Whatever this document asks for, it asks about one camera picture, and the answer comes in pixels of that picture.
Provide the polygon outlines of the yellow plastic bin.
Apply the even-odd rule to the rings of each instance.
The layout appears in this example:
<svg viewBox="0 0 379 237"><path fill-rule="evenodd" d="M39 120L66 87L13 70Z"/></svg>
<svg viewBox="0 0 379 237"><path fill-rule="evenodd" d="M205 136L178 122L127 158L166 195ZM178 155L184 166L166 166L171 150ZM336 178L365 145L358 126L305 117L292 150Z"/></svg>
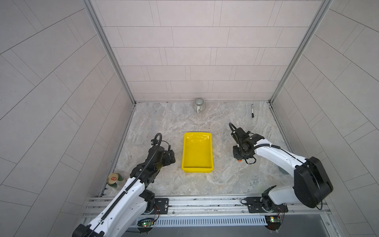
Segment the yellow plastic bin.
<svg viewBox="0 0 379 237"><path fill-rule="evenodd" d="M212 134L184 134L182 170L186 173L211 173L214 170Z"/></svg>

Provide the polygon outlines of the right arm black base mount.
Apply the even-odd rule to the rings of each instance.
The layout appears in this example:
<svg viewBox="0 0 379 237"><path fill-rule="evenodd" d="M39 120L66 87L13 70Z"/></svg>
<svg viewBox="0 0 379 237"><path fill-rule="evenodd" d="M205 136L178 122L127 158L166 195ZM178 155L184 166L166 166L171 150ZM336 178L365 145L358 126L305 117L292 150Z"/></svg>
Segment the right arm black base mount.
<svg viewBox="0 0 379 237"><path fill-rule="evenodd" d="M276 185L271 186L262 193L261 197L246 197L240 200L242 205L248 207L249 213L273 213L273 212L288 212L288 207L286 204L277 205L269 198L268 193Z"/></svg>

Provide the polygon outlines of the metal corner frame post left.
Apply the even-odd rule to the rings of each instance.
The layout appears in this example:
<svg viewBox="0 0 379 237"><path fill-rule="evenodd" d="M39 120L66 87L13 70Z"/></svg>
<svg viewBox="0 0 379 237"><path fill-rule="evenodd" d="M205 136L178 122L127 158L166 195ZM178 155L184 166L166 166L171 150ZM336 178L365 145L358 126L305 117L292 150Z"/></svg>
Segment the metal corner frame post left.
<svg viewBox="0 0 379 237"><path fill-rule="evenodd" d="M83 3L83 6L84 6L89 18L90 18L91 23L93 24L94 29L95 29L98 37L99 37L100 43L104 47L104 50L109 57L110 63L112 64L112 67L114 68L117 76L119 77L121 83L123 84L123 87L125 88L126 93L127 93L128 97L130 98L132 104L135 105L136 101L132 95L132 92L131 92L129 86L127 85L124 74L123 74L123 72L120 68L120 65L116 59L114 51L112 50L112 47L111 47L111 45L107 39L107 36L106 36L105 31L104 31L104 29L100 23L100 20L99 20L98 16L96 15L96 12L95 12L95 9L93 7L92 2L90 0L83 0L82 3Z"/></svg>

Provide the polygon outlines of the metal corner frame post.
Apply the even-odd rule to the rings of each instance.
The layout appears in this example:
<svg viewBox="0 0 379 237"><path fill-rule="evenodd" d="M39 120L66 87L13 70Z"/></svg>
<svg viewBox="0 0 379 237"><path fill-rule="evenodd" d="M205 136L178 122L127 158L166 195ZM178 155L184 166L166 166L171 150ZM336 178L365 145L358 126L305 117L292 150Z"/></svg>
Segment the metal corner frame post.
<svg viewBox="0 0 379 237"><path fill-rule="evenodd" d="M271 105L274 104L275 100L279 96L281 90L283 89L285 83L289 79L292 71L296 67L298 61L300 60L301 56L303 55L305 49L307 48L308 44L310 43L313 35L316 33L320 23L322 22L323 18L325 17L328 9L330 8L330 5L332 4L333 0L323 0L319 9L317 10L313 20L311 21L310 26L308 27L299 47L297 48L293 58L291 59L286 71L284 72L277 88L275 89L271 99L268 101Z"/></svg>
<svg viewBox="0 0 379 237"><path fill-rule="evenodd" d="M106 36L105 31L104 31L104 29L100 23L100 20L99 20L98 16L96 15L96 12L95 12L95 9L93 7L92 2L90 0L83 0L82 3L83 3L83 6L84 6L89 18L90 18L91 23L93 24L94 29L95 29L98 37L99 37L100 43L104 47L104 50L109 57L110 63L112 64L112 67L114 68L117 76L119 77L121 83L123 84L123 87L125 88L126 93L127 93L128 97L130 98L132 104L135 105L136 101L132 95L132 92L131 92L129 86L127 85L124 74L123 74L123 72L120 68L120 65L116 59L114 51L112 50L112 47L111 47L111 45L107 39L107 36Z"/></svg>

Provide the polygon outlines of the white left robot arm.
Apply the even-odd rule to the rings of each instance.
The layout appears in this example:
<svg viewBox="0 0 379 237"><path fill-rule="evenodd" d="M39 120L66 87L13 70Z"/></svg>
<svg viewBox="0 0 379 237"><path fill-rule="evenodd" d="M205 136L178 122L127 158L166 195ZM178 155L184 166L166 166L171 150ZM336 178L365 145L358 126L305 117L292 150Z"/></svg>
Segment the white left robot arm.
<svg viewBox="0 0 379 237"><path fill-rule="evenodd" d="M147 189L160 169L176 162L175 153L168 147L154 145L149 149L145 162L131 172L125 186L89 224L78 225L73 237L121 237L144 214L156 210L155 194Z"/></svg>

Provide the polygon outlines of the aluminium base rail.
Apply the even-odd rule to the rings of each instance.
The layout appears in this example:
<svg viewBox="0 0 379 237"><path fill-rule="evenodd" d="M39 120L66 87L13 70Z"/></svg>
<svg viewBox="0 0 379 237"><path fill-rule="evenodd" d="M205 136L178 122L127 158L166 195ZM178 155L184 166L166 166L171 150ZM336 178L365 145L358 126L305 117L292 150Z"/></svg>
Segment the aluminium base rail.
<svg viewBox="0 0 379 237"><path fill-rule="evenodd" d="M155 227L187 227L187 226L266 226L265 216L293 217L302 216L310 221L312 216L319 216L317 225L323 224L328 230L334 227L331 212L326 203L322 210L308 208L302 203L286 203L288 212L249 213L248 207L240 200L245 195L221 196L169 196L167 214L142 214L130 227L137 227L139 220L154 218ZM104 210L113 197L90 198L81 216L80 223L87 225Z"/></svg>

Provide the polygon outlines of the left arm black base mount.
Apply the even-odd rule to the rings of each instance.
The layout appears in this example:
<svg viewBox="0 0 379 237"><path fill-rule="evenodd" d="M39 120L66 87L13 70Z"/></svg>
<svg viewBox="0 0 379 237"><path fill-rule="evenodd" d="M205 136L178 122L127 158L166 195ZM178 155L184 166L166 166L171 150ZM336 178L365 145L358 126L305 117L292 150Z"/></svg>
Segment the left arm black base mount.
<svg viewBox="0 0 379 237"><path fill-rule="evenodd" d="M167 214L169 206L169 198L156 198L155 194L149 190L144 190L140 195L147 203L144 214Z"/></svg>

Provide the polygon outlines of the metal corner frame post right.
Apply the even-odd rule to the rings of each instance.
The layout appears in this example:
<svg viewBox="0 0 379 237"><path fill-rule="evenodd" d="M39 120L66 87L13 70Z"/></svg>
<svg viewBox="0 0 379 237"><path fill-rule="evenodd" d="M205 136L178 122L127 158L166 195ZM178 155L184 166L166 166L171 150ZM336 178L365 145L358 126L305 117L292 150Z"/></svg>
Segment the metal corner frame post right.
<svg viewBox="0 0 379 237"><path fill-rule="evenodd" d="M325 17L328 9L330 8L330 5L332 4L333 0L323 0L319 9L317 10L313 20L311 21L310 26L308 27L299 47L297 48L293 58L291 59L286 71L284 72L277 88L275 89L271 99L268 101L271 105L274 104L275 100L279 96L281 90L283 89L285 83L289 79L292 71L296 67L298 61L300 60L301 56L303 55L305 49L307 48L308 44L310 43L313 35L316 33L320 23L322 22L323 18Z"/></svg>

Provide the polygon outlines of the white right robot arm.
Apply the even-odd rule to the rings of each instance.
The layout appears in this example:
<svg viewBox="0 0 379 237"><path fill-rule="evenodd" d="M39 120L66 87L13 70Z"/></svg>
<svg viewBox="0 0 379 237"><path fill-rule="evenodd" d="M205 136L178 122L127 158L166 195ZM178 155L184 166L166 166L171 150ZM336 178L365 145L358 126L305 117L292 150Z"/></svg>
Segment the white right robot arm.
<svg viewBox="0 0 379 237"><path fill-rule="evenodd" d="M236 142L233 146L234 158L238 161L255 159L255 155L263 157L294 178L292 186L272 186L262 193L261 203L267 212L273 205L300 202L309 208L322 204L323 200L333 192L334 188L322 162L316 158L309 159L290 153L280 146L274 145L263 136L236 128L229 123L231 136Z"/></svg>

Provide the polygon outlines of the left green circuit board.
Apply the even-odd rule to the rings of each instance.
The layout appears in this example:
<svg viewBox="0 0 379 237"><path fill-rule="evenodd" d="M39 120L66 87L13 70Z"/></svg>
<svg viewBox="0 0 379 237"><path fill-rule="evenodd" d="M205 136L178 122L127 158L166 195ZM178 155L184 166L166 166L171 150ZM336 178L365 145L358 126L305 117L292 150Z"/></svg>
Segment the left green circuit board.
<svg viewBox="0 0 379 237"><path fill-rule="evenodd" d="M138 221L137 227L138 228L152 228L155 223L154 218L144 218Z"/></svg>

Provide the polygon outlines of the green can with red label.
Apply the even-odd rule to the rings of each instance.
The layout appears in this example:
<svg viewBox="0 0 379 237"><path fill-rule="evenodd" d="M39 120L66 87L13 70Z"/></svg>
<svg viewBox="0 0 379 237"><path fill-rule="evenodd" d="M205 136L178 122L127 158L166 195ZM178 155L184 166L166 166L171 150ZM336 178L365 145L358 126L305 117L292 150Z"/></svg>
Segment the green can with red label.
<svg viewBox="0 0 379 237"><path fill-rule="evenodd" d="M119 173L112 173L107 178L107 184L110 187L117 187L118 184L120 184L123 180L124 180L124 178L122 177L121 174L119 174Z"/></svg>

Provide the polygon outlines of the striped white ceramic cup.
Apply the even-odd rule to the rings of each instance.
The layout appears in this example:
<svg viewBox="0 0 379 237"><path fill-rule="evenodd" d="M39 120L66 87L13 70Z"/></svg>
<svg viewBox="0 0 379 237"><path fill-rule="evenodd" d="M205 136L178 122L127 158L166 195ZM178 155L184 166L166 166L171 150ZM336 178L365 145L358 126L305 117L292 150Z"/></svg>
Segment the striped white ceramic cup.
<svg viewBox="0 0 379 237"><path fill-rule="evenodd" d="M197 113L202 112L205 109L205 100L203 98L196 98L193 102L193 107Z"/></svg>

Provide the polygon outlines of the right circuit board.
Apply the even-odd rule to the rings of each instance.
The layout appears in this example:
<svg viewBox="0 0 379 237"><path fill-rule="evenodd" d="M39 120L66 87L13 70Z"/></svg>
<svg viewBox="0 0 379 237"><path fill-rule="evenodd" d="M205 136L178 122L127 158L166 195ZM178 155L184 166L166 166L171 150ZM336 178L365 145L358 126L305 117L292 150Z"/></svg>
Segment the right circuit board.
<svg viewBox="0 0 379 237"><path fill-rule="evenodd" d="M265 216L267 225L265 226L270 231L276 231L281 227L282 220L279 216Z"/></svg>

